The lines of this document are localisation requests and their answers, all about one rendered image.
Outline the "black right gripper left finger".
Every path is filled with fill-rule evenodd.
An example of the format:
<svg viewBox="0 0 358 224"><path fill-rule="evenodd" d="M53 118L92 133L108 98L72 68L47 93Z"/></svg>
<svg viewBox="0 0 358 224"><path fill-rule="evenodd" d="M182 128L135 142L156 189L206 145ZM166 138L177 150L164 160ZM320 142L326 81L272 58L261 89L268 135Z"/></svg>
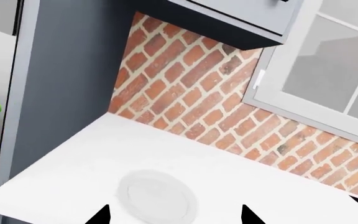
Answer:
<svg viewBox="0 0 358 224"><path fill-rule="evenodd" d="M105 205L94 216L92 216L85 224L110 224L111 214L109 205Z"/></svg>

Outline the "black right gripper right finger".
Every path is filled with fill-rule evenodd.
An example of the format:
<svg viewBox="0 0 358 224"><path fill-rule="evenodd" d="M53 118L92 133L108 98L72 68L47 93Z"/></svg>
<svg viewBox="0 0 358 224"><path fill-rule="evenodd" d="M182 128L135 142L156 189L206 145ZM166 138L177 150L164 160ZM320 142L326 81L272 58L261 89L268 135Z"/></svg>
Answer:
<svg viewBox="0 0 358 224"><path fill-rule="evenodd" d="M247 205L242 205L242 224L265 224Z"/></svg>

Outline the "white round plate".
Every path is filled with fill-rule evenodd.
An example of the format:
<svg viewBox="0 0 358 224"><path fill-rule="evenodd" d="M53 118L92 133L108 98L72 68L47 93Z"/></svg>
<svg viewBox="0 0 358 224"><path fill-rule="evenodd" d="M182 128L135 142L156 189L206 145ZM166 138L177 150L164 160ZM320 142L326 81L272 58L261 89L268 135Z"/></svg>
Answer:
<svg viewBox="0 0 358 224"><path fill-rule="evenodd" d="M190 188L163 172L130 172L120 179L116 192L125 210L146 224L192 224L198 213Z"/></svg>

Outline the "tall grey cabinet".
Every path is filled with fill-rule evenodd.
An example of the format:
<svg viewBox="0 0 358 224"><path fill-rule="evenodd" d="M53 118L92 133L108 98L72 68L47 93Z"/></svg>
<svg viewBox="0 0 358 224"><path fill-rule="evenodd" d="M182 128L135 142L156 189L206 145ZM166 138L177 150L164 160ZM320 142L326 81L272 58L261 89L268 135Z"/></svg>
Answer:
<svg viewBox="0 0 358 224"><path fill-rule="evenodd" d="M0 186L107 112L134 13L126 0L0 0Z"/></svg>

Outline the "white window latch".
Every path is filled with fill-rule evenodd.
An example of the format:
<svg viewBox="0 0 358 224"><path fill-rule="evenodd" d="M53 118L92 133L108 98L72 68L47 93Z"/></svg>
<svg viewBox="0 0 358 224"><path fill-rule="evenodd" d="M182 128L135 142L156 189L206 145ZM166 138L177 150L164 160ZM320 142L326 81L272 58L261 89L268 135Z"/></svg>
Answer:
<svg viewBox="0 0 358 224"><path fill-rule="evenodd" d="M265 75L265 70L260 70L259 73L257 74L257 78L252 86L252 89L257 89L257 87L259 87L260 82L262 81L263 77Z"/></svg>

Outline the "white framed window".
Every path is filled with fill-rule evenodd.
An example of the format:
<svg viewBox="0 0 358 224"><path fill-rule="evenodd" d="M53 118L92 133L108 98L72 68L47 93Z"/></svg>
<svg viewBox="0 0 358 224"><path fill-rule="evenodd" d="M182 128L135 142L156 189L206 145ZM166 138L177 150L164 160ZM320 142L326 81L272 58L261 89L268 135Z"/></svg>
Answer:
<svg viewBox="0 0 358 224"><path fill-rule="evenodd" d="M304 0L285 44L263 50L243 101L358 142L358 0Z"/></svg>

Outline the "grey wall cabinet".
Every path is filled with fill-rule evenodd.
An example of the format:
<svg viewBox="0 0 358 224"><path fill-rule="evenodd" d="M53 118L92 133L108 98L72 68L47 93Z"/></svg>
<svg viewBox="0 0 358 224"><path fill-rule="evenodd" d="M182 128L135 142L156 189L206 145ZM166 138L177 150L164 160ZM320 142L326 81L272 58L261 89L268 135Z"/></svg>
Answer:
<svg viewBox="0 0 358 224"><path fill-rule="evenodd" d="M143 14L239 50L285 43L304 0L128 0Z"/></svg>

